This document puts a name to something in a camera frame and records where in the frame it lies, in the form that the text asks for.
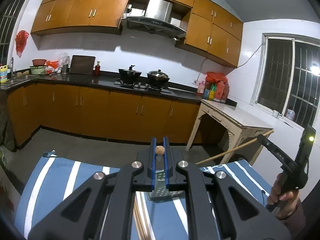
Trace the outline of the green perforated utensil holder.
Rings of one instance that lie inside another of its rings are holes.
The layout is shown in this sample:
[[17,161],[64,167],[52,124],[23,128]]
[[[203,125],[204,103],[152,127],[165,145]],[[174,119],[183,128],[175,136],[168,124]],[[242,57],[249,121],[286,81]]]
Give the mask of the green perforated utensil holder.
[[148,200],[153,202],[166,202],[174,198],[183,198],[184,191],[169,191],[165,184],[165,171],[156,171],[155,188],[152,192],[148,192]]

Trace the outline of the old cream side table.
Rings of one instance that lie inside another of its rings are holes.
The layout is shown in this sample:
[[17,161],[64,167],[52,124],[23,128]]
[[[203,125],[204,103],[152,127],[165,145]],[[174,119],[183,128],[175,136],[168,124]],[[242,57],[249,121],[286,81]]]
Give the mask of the old cream side table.
[[[260,134],[268,137],[274,132],[273,128],[267,123],[239,107],[202,99],[193,130],[185,148],[186,151],[190,150],[199,129],[201,119],[205,115],[210,116],[227,130],[228,150],[240,146]],[[222,160],[220,164],[228,163],[234,153],[235,151],[221,157]]]

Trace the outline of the red oil bottles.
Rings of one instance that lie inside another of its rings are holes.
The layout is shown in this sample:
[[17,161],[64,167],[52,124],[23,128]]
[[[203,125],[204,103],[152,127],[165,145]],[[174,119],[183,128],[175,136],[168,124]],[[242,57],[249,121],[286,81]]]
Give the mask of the red oil bottles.
[[225,103],[229,93],[229,84],[220,81],[216,86],[216,91],[214,94],[214,101]]

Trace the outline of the red bag on counter corner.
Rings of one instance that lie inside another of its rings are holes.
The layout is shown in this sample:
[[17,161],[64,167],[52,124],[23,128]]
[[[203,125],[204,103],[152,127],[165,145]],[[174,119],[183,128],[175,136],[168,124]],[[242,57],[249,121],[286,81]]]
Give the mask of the red bag on counter corner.
[[227,77],[223,73],[215,72],[207,72],[205,80],[208,83],[219,83],[220,81],[222,81],[223,83],[228,82]]

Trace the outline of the black lidded wok right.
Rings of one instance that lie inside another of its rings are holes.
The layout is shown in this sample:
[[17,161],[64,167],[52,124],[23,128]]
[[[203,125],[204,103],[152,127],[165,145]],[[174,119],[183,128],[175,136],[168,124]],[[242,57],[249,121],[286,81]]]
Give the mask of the black lidded wok right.
[[148,72],[148,84],[155,88],[162,88],[169,80],[168,74],[159,70],[152,70]]

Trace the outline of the black wok left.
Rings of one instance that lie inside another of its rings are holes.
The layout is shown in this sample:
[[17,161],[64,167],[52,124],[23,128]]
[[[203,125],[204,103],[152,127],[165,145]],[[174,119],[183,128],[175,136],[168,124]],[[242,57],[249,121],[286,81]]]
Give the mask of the black wok left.
[[120,79],[123,83],[132,84],[138,80],[142,72],[134,70],[134,67],[135,65],[131,65],[128,69],[118,69]]

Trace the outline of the red sauce bottle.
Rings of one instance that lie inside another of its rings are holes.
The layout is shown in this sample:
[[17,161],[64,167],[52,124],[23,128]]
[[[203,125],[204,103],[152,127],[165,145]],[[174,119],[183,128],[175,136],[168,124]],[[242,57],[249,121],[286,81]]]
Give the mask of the red sauce bottle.
[[100,75],[100,62],[98,61],[95,68],[94,68],[94,75],[99,76]]

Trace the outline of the dark wooden cutting board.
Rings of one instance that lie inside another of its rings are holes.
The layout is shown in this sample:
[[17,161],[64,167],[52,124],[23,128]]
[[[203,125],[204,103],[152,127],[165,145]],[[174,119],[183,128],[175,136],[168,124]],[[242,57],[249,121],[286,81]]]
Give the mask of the dark wooden cutting board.
[[71,59],[69,73],[92,75],[94,63],[94,56],[73,55]]

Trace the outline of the green enamel basin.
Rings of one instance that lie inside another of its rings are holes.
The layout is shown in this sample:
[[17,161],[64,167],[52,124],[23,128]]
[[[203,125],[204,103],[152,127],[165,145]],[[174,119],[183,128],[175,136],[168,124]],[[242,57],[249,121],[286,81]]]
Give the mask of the green enamel basin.
[[31,66],[30,73],[31,75],[46,75],[47,66]]

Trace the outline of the sink faucet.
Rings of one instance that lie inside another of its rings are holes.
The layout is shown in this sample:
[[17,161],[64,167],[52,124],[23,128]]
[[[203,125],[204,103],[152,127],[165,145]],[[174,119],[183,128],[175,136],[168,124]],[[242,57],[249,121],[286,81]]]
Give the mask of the sink faucet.
[[13,79],[15,77],[14,57],[12,57],[10,61],[10,73],[11,73],[11,78]]

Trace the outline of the yellow detergent bottle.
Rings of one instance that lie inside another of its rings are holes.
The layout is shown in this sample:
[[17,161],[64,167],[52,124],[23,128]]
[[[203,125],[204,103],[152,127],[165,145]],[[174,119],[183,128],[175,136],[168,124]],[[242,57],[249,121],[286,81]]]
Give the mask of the yellow detergent bottle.
[[6,83],[8,79],[8,66],[1,65],[0,66],[0,83]]

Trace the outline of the steel range hood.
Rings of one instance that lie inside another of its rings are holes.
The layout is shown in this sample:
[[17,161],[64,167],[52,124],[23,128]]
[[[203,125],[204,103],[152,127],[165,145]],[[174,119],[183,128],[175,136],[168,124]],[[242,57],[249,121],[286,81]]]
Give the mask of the steel range hood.
[[179,40],[187,32],[183,18],[191,8],[169,0],[129,0],[121,19],[128,29]]

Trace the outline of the left barred window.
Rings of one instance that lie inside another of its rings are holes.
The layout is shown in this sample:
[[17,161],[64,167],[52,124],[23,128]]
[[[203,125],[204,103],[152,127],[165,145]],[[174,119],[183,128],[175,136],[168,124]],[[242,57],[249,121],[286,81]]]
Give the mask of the left barred window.
[[9,45],[20,10],[25,0],[10,0],[9,4],[1,13],[1,31],[0,31],[0,59],[1,66],[7,64]]

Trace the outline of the red plastic bag on wall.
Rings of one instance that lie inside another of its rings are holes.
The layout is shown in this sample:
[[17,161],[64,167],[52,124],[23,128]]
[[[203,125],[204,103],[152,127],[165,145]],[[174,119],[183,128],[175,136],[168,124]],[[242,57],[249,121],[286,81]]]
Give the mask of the red plastic bag on wall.
[[25,30],[20,30],[15,37],[16,54],[19,58],[21,58],[22,53],[27,45],[28,37],[29,33]]

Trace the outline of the orange upper wall cabinets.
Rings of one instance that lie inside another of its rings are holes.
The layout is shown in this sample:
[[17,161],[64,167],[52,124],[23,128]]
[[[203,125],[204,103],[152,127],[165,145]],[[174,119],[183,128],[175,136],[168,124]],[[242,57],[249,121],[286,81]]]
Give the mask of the orange upper wall cabinets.
[[242,21],[214,0],[42,0],[32,34],[157,34],[223,66],[237,67]]

